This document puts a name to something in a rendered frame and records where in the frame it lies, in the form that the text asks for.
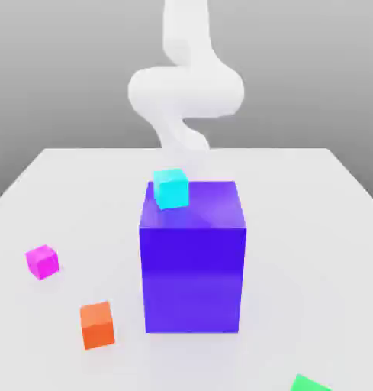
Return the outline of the small green cube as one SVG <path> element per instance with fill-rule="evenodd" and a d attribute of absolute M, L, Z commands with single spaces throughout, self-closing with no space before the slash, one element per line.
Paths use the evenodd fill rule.
<path fill-rule="evenodd" d="M 332 391 L 327 386 L 321 385 L 306 376 L 298 374 L 291 385 L 290 391 Z"/>

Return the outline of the small orange cube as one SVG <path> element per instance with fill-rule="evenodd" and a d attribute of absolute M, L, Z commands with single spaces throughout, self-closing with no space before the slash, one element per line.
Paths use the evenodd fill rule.
<path fill-rule="evenodd" d="M 113 318 L 108 301 L 81 307 L 80 320 L 86 350 L 115 342 Z"/>

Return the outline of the small magenta cube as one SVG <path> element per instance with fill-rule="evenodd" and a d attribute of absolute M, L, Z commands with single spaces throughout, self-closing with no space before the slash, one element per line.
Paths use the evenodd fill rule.
<path fill-rule="evenodd" d="M 43 280 L 59 272 L 58 255 L 47 245 L 37 247 L 25 254 L 29 271 L 38 279 Z"/>

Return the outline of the large purple box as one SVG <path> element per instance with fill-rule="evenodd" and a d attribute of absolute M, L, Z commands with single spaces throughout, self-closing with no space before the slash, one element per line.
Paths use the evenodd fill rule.
<path fill-rule="evenodd" d="M 149 184 L 139 226 L 146 332 L 238 332 L 246 232 L 233 181 L 191 182 L 188 206 L 166 210 Z"/>

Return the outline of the small cyan cube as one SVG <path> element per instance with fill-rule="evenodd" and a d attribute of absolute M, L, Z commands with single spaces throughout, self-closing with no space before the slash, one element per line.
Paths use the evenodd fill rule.
<path fill-rule="evenodd" d="M 161 210 L 188 206 L 188 185 L 187 176 L 179 168 L 153 172 L 153 195 Z"/>

